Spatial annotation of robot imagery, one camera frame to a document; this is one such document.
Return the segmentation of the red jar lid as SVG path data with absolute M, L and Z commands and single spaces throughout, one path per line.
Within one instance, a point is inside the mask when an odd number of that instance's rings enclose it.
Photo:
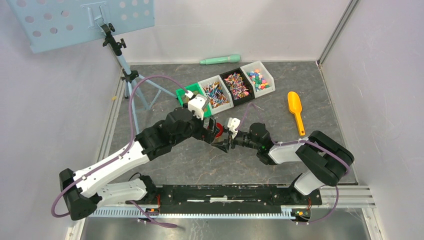
M 218 133 L 215 135 L 215 138 L 217 139 L 223 134 L 224 127 L 219 122 L 216 123 L 216 127 L 218 129 Z

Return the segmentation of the yellow plastic scoop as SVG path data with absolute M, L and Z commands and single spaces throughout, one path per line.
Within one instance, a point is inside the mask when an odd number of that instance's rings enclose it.
M 299 95 L 294 92 L 294 91 L 290 91 L 287 94 L 287 101 L 288 101 L 288 109 L 289 112 L 291 114 L 293 114 L 295 122 L 296 122 L 296 126 L 297 126 L 297 130 L 298 130 L 298 134 L 300 136 L 304 136 L 306 134 L 305 132 L 305 128 L 304 128 L 304 124 L 303 124 L 303 120 L 302 120 L 302 103 L 300 100 Z

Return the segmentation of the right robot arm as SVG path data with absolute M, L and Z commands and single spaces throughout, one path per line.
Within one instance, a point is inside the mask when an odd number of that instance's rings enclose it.
M 288 196 L 295 204 L 302 204 L 321 187 L 337 186 L 355 161 L 349 150 L 319 130 L 290 142 L 275 142 L 266 125 L 260 122 L 251 124 L 248 132 L 229 126 L 224 132 L 227 136 L 223 140 L 212 143 L 224 152 L 241 146 L 256 150 L 256 156 L 265 165 L 301 162 L 306 166 L 306 172 L 290 184 Z

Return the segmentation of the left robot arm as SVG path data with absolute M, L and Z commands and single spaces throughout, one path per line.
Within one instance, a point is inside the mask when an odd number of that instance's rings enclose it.
M 194 138 L 208 144 L 220 132 L 215 118 L 209 119 L 208 127 L 190 110 L 177 107 L 164 120 L 145 128 L 120 151 L 78 171 L 69 168 L 59 173 L 61 197 L 73 221 L 91 215 L 96 209 L 116 202 L 142 200 L 153 203 L 157 190 L 142 178 L 121 183 L 111 183 L 125 172 L 149 163 L 171 152 L 181 142 Z

